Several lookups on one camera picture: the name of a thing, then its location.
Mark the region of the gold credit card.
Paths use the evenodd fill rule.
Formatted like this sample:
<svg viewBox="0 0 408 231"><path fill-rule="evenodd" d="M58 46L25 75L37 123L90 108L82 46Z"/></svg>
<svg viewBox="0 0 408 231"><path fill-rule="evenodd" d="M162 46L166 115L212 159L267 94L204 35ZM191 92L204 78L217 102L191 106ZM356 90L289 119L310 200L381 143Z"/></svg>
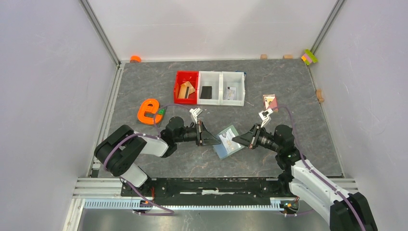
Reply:
<svg viewBox="0 0 408 231"><path fill-rule="evenodd" d="M189 81L184 82L180 85L178 98L187 99L190 94L191 83Z"/></svg>
<svg viewBox="0 0 408 231"><path fill-rule="evenodd" d="M192 93L194 93L195 92L195 88L194 88L194 86L191 84L191 88L190 88L190 94L192 94Z"/></svg>

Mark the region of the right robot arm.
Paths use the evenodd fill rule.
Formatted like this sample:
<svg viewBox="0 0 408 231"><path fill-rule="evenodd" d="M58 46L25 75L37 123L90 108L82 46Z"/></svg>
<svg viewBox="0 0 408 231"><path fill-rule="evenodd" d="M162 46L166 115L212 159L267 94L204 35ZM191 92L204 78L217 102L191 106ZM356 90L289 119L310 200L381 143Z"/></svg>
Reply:
<svg viewBox="0 0 408 231"><path fill-rule="evenodd" d="M360 192L351 193L319 172L295 145L293 129L278 125L269 133L260 124L236 136L234 142L249 149L263 147L276 152L283 172L278 177L278 191L304 200L329 225L332 231L376 231L370 205Z"/></svg>

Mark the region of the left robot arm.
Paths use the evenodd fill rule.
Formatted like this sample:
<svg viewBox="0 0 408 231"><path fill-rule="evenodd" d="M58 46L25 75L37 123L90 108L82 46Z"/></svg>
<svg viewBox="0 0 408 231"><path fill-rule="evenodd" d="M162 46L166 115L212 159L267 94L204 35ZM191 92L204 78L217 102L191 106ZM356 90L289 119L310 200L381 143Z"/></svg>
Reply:
<svg viewBox="0 0 408 231"><path fill-rule="evenodd" d="M146 196L151 191L151 178L135 160L140 154L167 158L181 142L194 142L199 147L221 143L201 120L185 126L181 117L174 116L158 137L137 133L130 126L122 125L96 146L94 156L111 175L133 185L132 189L139 196Z"/></svg>

